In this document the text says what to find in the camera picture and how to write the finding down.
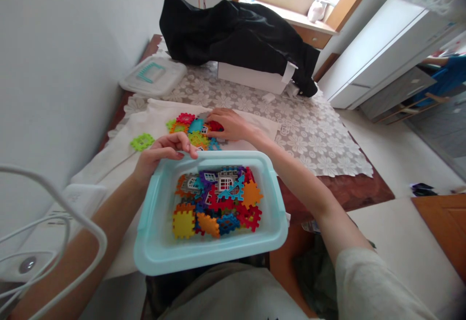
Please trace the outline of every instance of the plastic container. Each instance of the plastic container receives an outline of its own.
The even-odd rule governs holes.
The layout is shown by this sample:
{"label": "plastic container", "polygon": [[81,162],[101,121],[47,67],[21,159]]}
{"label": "plastic container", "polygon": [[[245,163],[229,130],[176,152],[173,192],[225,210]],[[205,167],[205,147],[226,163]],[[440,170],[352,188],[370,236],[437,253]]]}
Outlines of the plastic container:
{"label": "plastic container", "polygon": [[136,65],[119,84],[124,90],[157,98],[168,95],[186,73],[184,64],[152,55]]}
{"label": "plastic container", "polygon": [[[270,159],[262,152],[198,152],[197,160],[188,155],[181,161],[162,160],[150,180],[139,221],[134,261],[146,275],[161,275],[202,267],[276,250],[284,244],[288,224],[282,193]],[[221,238],[196,234],[190,239],[175,239],[173,211],[178,178],[184,173],[220,169],[223,166],[250,167],[264,196],[260,226],[253,233],[240,229]]]}

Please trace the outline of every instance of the black jacket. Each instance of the black jacket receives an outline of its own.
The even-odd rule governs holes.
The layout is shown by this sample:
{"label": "black jacket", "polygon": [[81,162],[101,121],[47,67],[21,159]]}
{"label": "black jacket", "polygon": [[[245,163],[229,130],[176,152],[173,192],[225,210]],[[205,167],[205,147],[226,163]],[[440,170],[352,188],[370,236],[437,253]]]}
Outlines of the black jacket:
{"label": "black jacket", "polygon": [[312,74],[319,51],[260,4],[223,0],[199,9],[185,0],[165,0],[160,30],[174,60],[194,65],[213,60],[282,76],[289,61],[298,67],[293,80],[300,94],[317,92]]}

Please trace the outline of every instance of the white lace tablecloth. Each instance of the white lace tablecloth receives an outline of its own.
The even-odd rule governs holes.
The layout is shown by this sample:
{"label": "white lace tablecloth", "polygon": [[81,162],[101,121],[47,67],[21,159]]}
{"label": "white lace tablecloth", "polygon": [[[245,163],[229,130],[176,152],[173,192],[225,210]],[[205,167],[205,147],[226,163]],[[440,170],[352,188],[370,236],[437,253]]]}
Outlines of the white lace tablecloth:
{"label": "white lace tablecloth", "polygon": [[[165,52],[166,45],[162,40],[157,55],[166,56]],[[276,95],[275,100],[267,104],[262,100],[267,92],[218,79],[216,62],[187,68],[187,75],[168,96],[162,97],[163,100],[208,108],[234,108],[277,121],[282,124],[282,129],[275,142],[315,175],[334,177],[363,173],[372,177],[372,166],[320,90],[305,102]],[[130,97],[124,107],[124,119],[108,133],[109,141],[127,122],[129,115],[144,111],[146,107],[146,97],[138,94]]]}

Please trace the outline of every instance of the drawer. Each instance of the drawer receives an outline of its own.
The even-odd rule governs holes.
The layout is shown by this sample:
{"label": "drawer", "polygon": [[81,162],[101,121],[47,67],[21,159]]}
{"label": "drawer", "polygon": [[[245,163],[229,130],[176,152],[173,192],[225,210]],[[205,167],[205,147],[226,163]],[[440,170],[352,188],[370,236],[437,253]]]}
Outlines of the drawer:
{"label": "drawer", "polygon": [[335,109],[346,109],[368,91],[370,88],[349,84],[330,98],[330,105]]}
{"label": "drawer", "polygon": [[325,34],[320,31],[306,29],[301,26],[292,25],[296,32],[301,36],[302,40],[308,45],[317,49],[324,49],[327,43],[332,38],[332,35]]}
{"label": "drawer", "polygon": [[414,67],[362,103],[361,110],[368,119],[374,119],[435,82],[431,76]]}

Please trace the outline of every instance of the windowsill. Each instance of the windowsill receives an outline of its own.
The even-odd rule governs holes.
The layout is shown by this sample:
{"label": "windowsill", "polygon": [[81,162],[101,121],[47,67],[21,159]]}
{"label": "windowsill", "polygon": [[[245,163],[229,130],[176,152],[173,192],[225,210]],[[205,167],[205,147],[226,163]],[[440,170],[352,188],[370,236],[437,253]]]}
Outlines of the windowsill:
{"label": "windowsill", "polygon": [[[239,1],[240,2],[251,3],[251,0],[239,0]],[[338,32],[336,32],[334,29],[332,29],[327,24],[325,24],[325,23],[323,23],[321,21],[316,21],[315,23],[311,23],[307,19],[307,16],[305,16],[303,14],[292,12],[290,10],[283,9],[283,8],[280,8],[280,7],[277,7],[277,6],[268,4],[268,3],[264,3],[264,2],[261,2],[261,1],[258,1],[258,0],[252,0],[252,3],[261,4],[261,5],[265,6],[265,7],[273,10],[275,13],[280,15],[283,19],[285,19],[288,23],[290,23],[292,25],[301,26],[301,27],[306,28],[306,29],[319,31],[319,32],[322,32],[322,33],[325,33],[325,34],[330,34],[332,36],[338,35]]]}

